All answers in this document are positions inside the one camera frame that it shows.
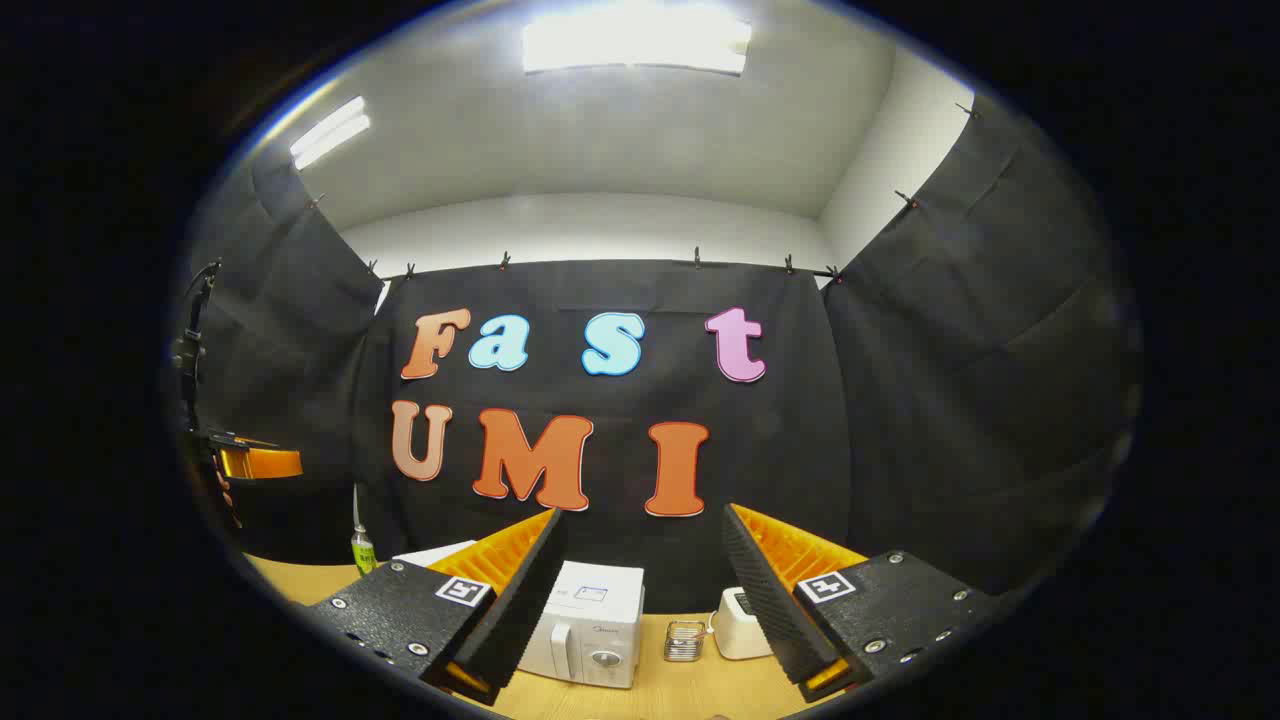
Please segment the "green label bottle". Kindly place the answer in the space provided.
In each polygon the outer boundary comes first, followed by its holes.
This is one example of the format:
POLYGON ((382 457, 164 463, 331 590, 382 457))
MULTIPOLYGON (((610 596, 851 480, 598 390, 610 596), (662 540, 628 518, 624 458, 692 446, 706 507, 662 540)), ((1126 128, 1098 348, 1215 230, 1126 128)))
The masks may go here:
POLYGON ((378 555, 371 536, 365 527, 360 514, 360 489, 352 487, 352 524, 353 534, 349 544, 355 559, 355 566, 361 577, 378 569, 378 555))

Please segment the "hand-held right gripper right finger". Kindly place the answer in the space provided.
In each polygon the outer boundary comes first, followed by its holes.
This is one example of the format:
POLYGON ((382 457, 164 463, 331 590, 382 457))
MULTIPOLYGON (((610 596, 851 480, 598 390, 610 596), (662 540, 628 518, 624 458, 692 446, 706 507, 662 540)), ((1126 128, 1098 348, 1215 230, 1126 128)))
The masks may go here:
POLYGON ((867 557, 737 503, 724 552, 803 698, 904 683, 998 616, 1000 600, 902 550, 867 557))

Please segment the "white toaster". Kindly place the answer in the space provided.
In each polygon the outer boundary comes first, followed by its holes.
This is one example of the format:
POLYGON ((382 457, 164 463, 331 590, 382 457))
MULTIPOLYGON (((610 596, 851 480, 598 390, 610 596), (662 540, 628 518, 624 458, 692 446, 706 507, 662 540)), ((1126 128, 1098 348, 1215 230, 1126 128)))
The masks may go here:
POLYGON ((708 632, 723 659, 740 661, 773 655, 760 619, 742 587, 730 587, 721 592, 719 605, 708 619, 708 632))

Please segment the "white microwave oven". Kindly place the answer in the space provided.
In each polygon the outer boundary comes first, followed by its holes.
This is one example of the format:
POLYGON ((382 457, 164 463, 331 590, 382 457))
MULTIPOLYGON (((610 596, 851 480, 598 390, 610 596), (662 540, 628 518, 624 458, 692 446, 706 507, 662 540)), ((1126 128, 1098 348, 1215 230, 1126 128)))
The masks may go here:
POLYGON ((490 603, 445 664, 440 684, 490 705, 522 670, 563 682, 630 688, 637 664, 644 571, 567 561, 558 527, 502 532, 480 541, 393 557, 387 568, 488 585, 490 603))

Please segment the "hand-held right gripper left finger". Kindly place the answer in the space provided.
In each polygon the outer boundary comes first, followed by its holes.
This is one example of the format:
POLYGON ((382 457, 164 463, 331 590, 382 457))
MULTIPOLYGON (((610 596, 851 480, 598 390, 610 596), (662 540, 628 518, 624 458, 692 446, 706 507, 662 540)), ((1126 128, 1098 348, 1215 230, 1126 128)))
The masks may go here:
POLYGON ((392 560, 306 611, 342 644, 416 682, 494 705, 564 561, 562 516, 549 509, 425 568, 392 560))

